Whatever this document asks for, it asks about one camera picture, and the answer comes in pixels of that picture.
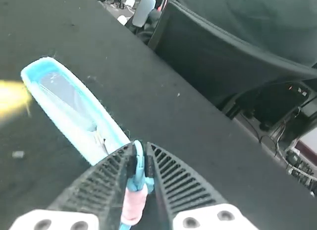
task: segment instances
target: black chair backrest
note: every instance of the black chair backrest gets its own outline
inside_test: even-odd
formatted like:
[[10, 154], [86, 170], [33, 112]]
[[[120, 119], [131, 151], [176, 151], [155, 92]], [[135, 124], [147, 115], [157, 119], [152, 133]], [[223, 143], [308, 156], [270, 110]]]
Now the black chair backrest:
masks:
[[317, 78], [317, 70], [253, 46], [175, 0], [148, 45], [215, 105], [263, 85]]

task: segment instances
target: pink tape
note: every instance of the pink tape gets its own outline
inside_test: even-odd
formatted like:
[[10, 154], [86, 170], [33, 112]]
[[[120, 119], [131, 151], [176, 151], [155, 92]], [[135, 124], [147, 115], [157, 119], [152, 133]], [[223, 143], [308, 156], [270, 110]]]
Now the pink tape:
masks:
[[130, 192], [125, 189], [121, 222], [127, 225], [136, 225], [142, 218], [143, 209], [147, 201], [148, 187], [145, 184], [143, 189], [137, 192]]

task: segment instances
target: desk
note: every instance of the desk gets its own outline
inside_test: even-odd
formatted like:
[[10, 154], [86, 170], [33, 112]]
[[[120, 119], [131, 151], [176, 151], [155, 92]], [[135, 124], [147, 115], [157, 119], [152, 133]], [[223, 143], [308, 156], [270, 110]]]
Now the desk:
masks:
[[[317, 224], [307, 190], [96, 0], [0, 0], [0, 28], [1, 79], [19, 80], [25, 65], [54, 56], [131, 138], [181, 158], [259, 229]], [[35, 103], [31, 114], [0, 131], [3, 230], [17, 215], [46, 208], [88, 168]], [[26, 158], [12, 159], [15, 150]]]

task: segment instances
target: electrical cable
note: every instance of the electrical cable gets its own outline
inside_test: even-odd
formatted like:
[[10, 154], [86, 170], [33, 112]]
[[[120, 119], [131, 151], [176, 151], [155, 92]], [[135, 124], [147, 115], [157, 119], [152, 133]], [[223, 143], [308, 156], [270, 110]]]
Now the electrical cable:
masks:
[[314, 181], [317, 181], [317, 178], [316, 178], [316, 177], [313, 177], [312, 175], [309, 175], [309, 174], [307, 174], [306, 172], [304, 172], [304, 171], [298, 169], [297, 167], [294, 167], [293, 165], [291, 165], [291, 164], [286, 160], [286, 158], [284, 157], [284, 155], [282, 154], [282, 152], [281, 152], [281, 150], [280, 150], [280, 148], [279, 148], [279, 144], [278, 144], [278, 143], [279, 143], [279, 141], [280, 141], [280, 139], [281, 139], [283, 133], [285, 132], [285, 129], [286, 129], [286, 122], [284, 121], [283, 131], [281, 132], [281, 134], [279, 135], [279, 137], [277, 138], [277, 141], [276, 141], [276, 151], [278, 152], [278, 154], [280, 155], [280, 157], [282, 158], [282, 160], [287, 164], [287, 166], [290, 165], [293, 170], [299, 172], [299, 173], [302, 174], [303, 176], [308, 177], [308, 178], [310, 178], [310, 179], [312, 179], [312, 180], [314, 180]]
[[258, 141], [260, 142], [260, 135], [259, 132], [256, 130], [256, 128], [254, 128], [254, 126], [251, 124], [251, 122], [243, 115], [241, 114], [241, 116], [243, 117], [243, 119], [250, 125], [250, 127], [255, 131]]
[[[298, 112], [297, 112], [297, 114], [294, 116], [293, 119], [295, 119], [295, 118], [300, 114], [300, 112], [301, 112], [301, 108], [298, 107]], [[275, 142], [275, 141], [273, 140], [273, 138], [270, 137], [270, 136], [268, 136], [268, 135], [263, 135], [263, 136], [260, 137], [259, 132], [256, 130], [256, 128], [254, 128], [254, 126], [251, 124], [251, 122], [250, 122], [244, 115], [241, 115], [241, 116], [244, 118], [245, 121], [247, 121], [247, 123], [248, 123], [248, 124], [251, 126], [251, 128], [255, 131], [255, 133], [256, 133], [256, 135], [257, 135], [257, 138], [258, 138], [258, 140], [259, 140], [259, 143], [262, 143], [262, 139], [263, 139], [264, 137], [268, 137], [268, 138], [275, 144], [275, 151], [276, 151], [275, 156], [276, 156], [276, 154], [278, 153], [278, 154], [280, 155], [280, 157], [282, 158], [282, 160], [286, 163], [287, 166], [291, 166], [291, 168], [292, 168], [293, 170], [295, 170], [295, 171], [299, 172], [300, 174], [302, 174], [303, 176], [306, 176], [306, 177], [308, 177], [308, 178], [310, 178], [310, 179], [312, 179], [312, 180], [314, 180], [314, 181], [317, 182], [317, 178], [316, 178], [316, 177], [313, 177], [312, 175], [309, 175], [309, 174], [307, 174], [306, 172], [304, 172], [304, 171], [302, 171], [302, 170], [300, 170], [300, 169], [294, 167], [292, 164], [290, 164], [290, 163], [286, 160], [286, 158], [285, 158], [284, 155], [282, 154], [282, 152], [281, 152], [281, 150], [280, 150], [280, 148], [279, 148], [279, 141], [280, 141], [280, 139], [282, 138], [282, 136], [283, 136], [283, 134], [284, 134], [284, 132], [285, 132], [285, 130], [286, 130], [286, 121], [285, 121], [285, 120], [284, 120], [283, 123], [274, 131], [274, 133], [275, 133], [282, 125], [284, 126], [282, 132], [279, 134], [279, 136], [278, 136], [278, 138], [277, 138], [277, 140], [276, 140], [276, 142]]]

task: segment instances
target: white debris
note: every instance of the white debris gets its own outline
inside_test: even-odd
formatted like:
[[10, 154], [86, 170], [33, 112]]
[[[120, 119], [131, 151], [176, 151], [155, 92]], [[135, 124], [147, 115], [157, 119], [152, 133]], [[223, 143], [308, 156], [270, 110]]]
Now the white debris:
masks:
[[13, 151], [12, 157], [16, 159], [22, 159], [24, 157], [25, 153], [24, 151]]

